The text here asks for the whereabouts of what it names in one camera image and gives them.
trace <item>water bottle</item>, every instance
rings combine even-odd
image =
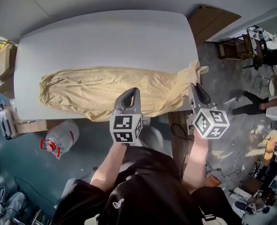
[[[40,148],[53,153],[59,159],[62,154],[70,150],[78,137],[79,128],[73,120],[69,119],[50,129],[46,139],[41,139]]]

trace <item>suitcase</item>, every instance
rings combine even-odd
[[[20,136],[20,134],[16,130],[12,112],[8,108],[0,111],[0,128],[3,136],[7,140]]]

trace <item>yellow cloth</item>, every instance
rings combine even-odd
[[[137,87],[141,112],[154,117],[181,107],[190,83],[199,82],[200,73],[207,71],[208,67],[200,67],[198,61],[178,74],[126,67],[63,70],[42,77],[39,100],[92,121],[108,121],[116,98]]]

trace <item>black cable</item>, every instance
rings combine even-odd
[[[98,167],[93,167],[92,170],[87,174],[87,175],[84,175],[83,177],[79,178],[80,180],[82,180],[83,178],[86,178],[88,175],[90,175],[92,172],[95,172],[98,170]],[[61,197],[58,198],[58,200],[56,201],[56,205],[58,205],[59,201],[61,200]]]
[[[241,194],[238,194],[238,193],[236,193],[235,191],[233,191],[233,190],[227,190],[226,192],[230,192],[230,193],[232,193],[232,194],[234,194],[234,195],[236,195],[237,197],[241,197],[240,199],[241,199],[241,201],[243,201],[243,202],[245,202],[245,203],[247,203],[247,201],[246,201],[246,198],[244,198]]]
[[[236,171],[228,174],[228,175],[224,175],[223,174],[223,171],[221,168],[216,168],[216,169],[213,169],[212,166],[210,165],[209,162],[206,162],[206,168],[205,168],[205,175],[207,176],[208,174],[210,174],[211,172],[214,172],[214,171],[217,171],[217,172],[220,172],[221,173],[221,176],[225,179],[227,177],[231,177],[233,174],[237,174],[239,175],[240,173],[242,173],[242,170],[241,169],[237,169]]]
[[[16,184],[17,184],[19,187],[20,187],[20,185],[19,185],[19,183],[16,181],[16,179],[19,179],[20,181],[22,181],[22,182],[28,184],[39,196],[41,196],[42,198],[46,199],[49,203],[51,203],[53,206],[55,206],[55,204],[54,204],[52,201],[50,201],[49,199],[47,199],[46,197],[44,197],[42,194],[40,194],[30,183],[24,181],[23,179],[20,179],[19,177],[14,177],[14,179],[15,179]]]
[[[178,135],[178,134],[176,134],[175,130],[173,129],[174,126],[178,126],[178,127],[181,129],[182,133],[184,134],[183,137],[180,136],[180,135]],[[173,134],[175,137],[178,137],[178,138],[180,138],[180,139],[182,139],[182,140],[187,140],[187,141],[189,141],[189,140],[194,140],[193,137],[188,137],[188,135],[186,134],[186,131],[184,130],[184,128],[183,128],[180,124],[178,124],[178,123],[172,123],[170,129],[171,129],[172,134]]]
[[[7,209],[5,209],[5,211],[4,211],[2,214],[0,214],[0,217],[2,217],[2,216],[5,214],[5,212],[6,212],[7,210],[9,210],[9,209],[15,211],[15,212],[16,212],[16,215],[18,214],[18,212],[17,212],[15,209],[13,209],[13,208],[7,208]]]
[[[181,131],[182,131],[182,133],[183,133],[184,136],[180,136],[180,135],[176,134],[175,130],[173,129],[175,126],[178,126],[178,127],[181,129]],[[180,139],[186,141],[185,155],[184,155],[183,162],[182,162],[182,165],[181,165],[181,174],[182,174],[182,177],[183,177],[184,166],[185,166],[185,158],[186,158],[186,154],[187,154],[187,151],[188,151],[188,148],[189,148],[189,140],[194,140],[194,139],[188,137],[188,135],[187,135],[187,133],[185,132],[184,128],[183,128],[180,124],[178,124],[178,123],[172,123],[170,129],[171,129],[172,134],[173,134],[175,137],[180,138]]]

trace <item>equipment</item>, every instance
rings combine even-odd
[[[200,84],[191,84],[189,87],[190,104],[193,114],[188,116],[188,135],[193,134],[197,129],[204,139],[218,139],[229,127],[229,121],[225,111],[217,110],[216,104],[212,104],[211,99]]]
[[[6,107],[4,107],[4,109],[0,111],[0,128],[2,131],[2,135],[7,140],[16,138],[21,135],[16,129],[12,111]]]
[[[122,93],[115,101],[109,120],[114,142],[135,143],[143,127],[142,118],[139,89],[131,88]]]

